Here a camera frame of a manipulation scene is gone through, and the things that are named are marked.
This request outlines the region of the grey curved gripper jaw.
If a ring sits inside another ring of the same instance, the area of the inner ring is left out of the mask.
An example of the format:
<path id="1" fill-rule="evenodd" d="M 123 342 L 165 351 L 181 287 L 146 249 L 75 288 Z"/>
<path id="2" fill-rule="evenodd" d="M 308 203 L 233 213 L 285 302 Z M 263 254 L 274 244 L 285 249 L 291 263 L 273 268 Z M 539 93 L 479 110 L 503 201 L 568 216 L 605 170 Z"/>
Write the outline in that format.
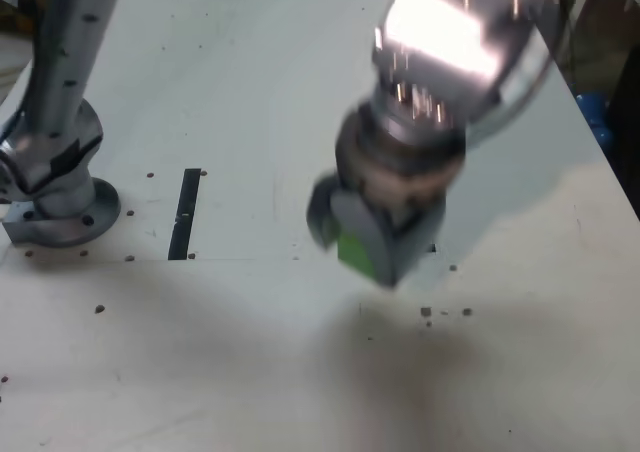
<path id="1" fill-rule="evenodd" d="M 340 190 L 336 174 L 325 175 L 313 186 L 309 199 L 306 222 L 317 246 L 328 250 L 338 239 L 340 225 L 331 209 L 331 197 Z"/>
<path id="2" fill-rule="evenodd" d="M 424 255 L 435 250 L 445 215 L 445 198 L 396 224 L 359 195 L 337 192 L 331 209 L 340 225 L 338 259 L 377 285 L 394 288 Z"/>

